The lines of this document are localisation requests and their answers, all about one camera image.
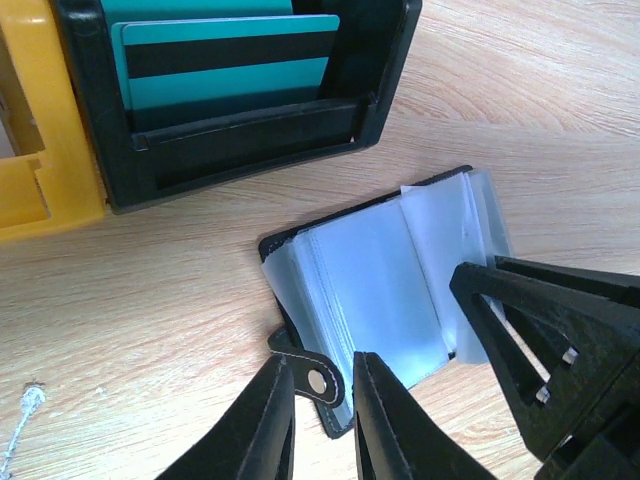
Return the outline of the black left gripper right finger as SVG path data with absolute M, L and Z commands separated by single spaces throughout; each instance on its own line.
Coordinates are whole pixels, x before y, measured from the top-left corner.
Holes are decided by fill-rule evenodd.
M 377 354 L 354 354 L 353 395 L 360 479 L 493 477 L 429 418 Z

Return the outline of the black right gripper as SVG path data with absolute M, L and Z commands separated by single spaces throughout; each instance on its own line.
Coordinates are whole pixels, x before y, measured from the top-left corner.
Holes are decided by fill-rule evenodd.
M 498 256 L 450 288 L 483 346 L 537 479 L 639 477 L 639 277 Z

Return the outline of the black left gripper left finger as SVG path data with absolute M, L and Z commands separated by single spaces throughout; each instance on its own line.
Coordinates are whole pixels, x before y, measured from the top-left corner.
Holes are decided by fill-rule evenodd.
M 270 357 L 214 427 L 161 479 L 290 479 L 295 392 L 290 367 Z

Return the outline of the black leather card holder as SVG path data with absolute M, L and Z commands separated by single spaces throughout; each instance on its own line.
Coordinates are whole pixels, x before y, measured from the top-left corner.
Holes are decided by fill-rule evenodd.
M 406 388 L 451 360 L 486 362 L 449 283 L 459 264 L 512 249 L 490 174 L 462 166 L 266 236 L 258 252 L 284 320 L 269 348 L 337 439 L 353 425 L 356 352 Z

